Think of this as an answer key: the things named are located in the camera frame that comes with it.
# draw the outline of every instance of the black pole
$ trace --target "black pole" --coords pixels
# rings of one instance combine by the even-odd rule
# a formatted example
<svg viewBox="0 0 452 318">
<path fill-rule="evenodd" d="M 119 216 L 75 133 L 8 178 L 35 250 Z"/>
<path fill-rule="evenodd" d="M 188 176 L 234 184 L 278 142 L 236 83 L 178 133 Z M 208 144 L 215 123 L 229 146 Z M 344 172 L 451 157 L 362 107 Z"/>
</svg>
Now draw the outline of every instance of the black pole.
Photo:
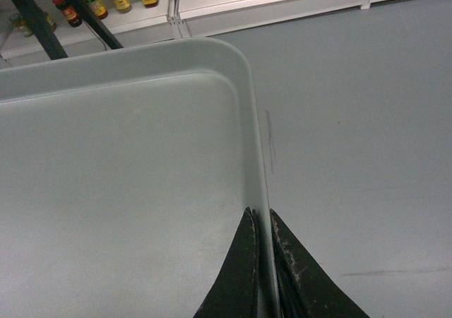
<svg viewBox="0 0 452 318">
<path fill-rule="evenodd" d="M 36 5 L 34 0 L 12 0 L 20 14 L 27 21 L 36 38 L 44 47 L 45 52 L 51 60 L 67 58 L 68 55 L 59 43 L 57 37 L 47 22 L 46 15 Z"/>
</svg>

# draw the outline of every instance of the jar lid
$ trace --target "jar lid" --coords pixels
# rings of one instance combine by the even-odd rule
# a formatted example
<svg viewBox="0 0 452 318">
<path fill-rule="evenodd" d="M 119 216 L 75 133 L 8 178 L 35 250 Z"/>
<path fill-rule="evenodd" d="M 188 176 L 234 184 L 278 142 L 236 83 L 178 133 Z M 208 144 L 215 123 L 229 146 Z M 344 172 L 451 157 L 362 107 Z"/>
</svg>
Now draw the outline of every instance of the jar lid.
<svg viewBox="0 0 452 318">
<path fill-rule="evenodd" d="M 65 0 L 52 0 L 52 2 L 53 2 L 55 5 L 59 5 L 59 4 L 62 4 L 63 2 L 65 2 Z"/>
</svg>

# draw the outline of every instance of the tray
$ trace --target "tray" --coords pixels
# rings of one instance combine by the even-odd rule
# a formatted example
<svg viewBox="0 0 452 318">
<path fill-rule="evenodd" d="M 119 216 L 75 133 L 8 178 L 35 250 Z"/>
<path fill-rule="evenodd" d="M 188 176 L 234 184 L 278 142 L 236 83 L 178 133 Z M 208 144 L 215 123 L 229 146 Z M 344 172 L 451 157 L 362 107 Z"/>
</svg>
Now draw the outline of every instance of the tray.
<svg viewBox="0 0 452 318">
<path fill-rule="evenodd" d="M 246 206 L 274 300 L 256 103 L 234 47 L 177 40 L 0 81 L 1 317 L 192 317 Z"/>
</svg>

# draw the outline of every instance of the scratch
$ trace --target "scratch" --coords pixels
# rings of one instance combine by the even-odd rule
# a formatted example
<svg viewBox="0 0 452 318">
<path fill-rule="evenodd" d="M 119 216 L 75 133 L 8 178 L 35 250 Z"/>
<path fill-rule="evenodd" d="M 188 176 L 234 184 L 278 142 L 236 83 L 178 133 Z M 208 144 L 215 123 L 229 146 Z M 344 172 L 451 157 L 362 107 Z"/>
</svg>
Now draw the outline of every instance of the scratch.
<svg viewBox="0 0 452 318">
<path fill-rule="evenodd" d="M 267 128 L 268 128 L 268 146 L 270 148 L 270 169 L 271 174 L 275 172 L 275 164 L 276 164 L 276 148 L 275 142 L 273 140 L 273 132 L 271 129 L 271 118 L 270 111 L 266 110 L 266 119 L 267 119 Z"/>
<path fill-rule="evenodd" d="M 340 276 L 342 277 L 353 277 L 353 276 L 397 276 L 401 274 L 424 274 L 424 273 L 434 273 L 434 272 L 446 272 L 452 270 L 450 266 L 437 266 L 425 269 L 413 269 L 413 270 L 378 270 L 378 271 L 368 271 L 368 272 L 353 272 L 344 273 Z"/>
</svg>

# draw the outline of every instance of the scuff mark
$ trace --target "scuff mark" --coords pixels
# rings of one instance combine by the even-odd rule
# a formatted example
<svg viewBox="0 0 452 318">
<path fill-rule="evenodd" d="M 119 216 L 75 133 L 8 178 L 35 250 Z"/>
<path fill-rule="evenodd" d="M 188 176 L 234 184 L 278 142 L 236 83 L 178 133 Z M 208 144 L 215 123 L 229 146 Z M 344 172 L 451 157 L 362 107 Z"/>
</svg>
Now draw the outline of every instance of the scuff mark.
<svg viewBox="0 0 452 318">
<path fill-rule="evenodd" d="M 437 266 L 425 269 L 413 269 L 413 270 L 378 270 L 378 271 L 368 271 L 368 272 L 353 272 L 341 274 L 341 277 L 353 277 L 353 276 L 397 276 L 403 274 L 424 274 L 424 273 L 435 273 L 435 272 L 446 272 L 451 271 L 450 266 Z"/>
<path fill-rule="evenodd" d="M 275 233 L 276 242 L 281 247 L 282 253 L 284 254 L 285 257 L 285 261 L 289 266 L 290 273 L 293 275 L 294 280 L 298 283 L 301 274 L 307 270 L 307 266 L 305 266 L 300 272 L 297 272 L 297 262 L 295 261 L 294 255 L 292 253 L 290 243 L 281 241 L 281 238 L 278 235 L 279 231 L 278 223 L 274 218 L 271 218 L 271 221 L 273 224 L 273 231 Z"/>
<path fill-rule="evenodd" d="M 267 129 L 268 129 L 268 147 L 270 148 L 270 171 L 271 174 L 275 172 L 275 164 L 276 164 L 276 148 L 275 141 L 273 140 L 273 132 L 271 129 L 271 118 L 270 111 L 266 111 L 266 119 L 267 119 Z"/>
</svg>

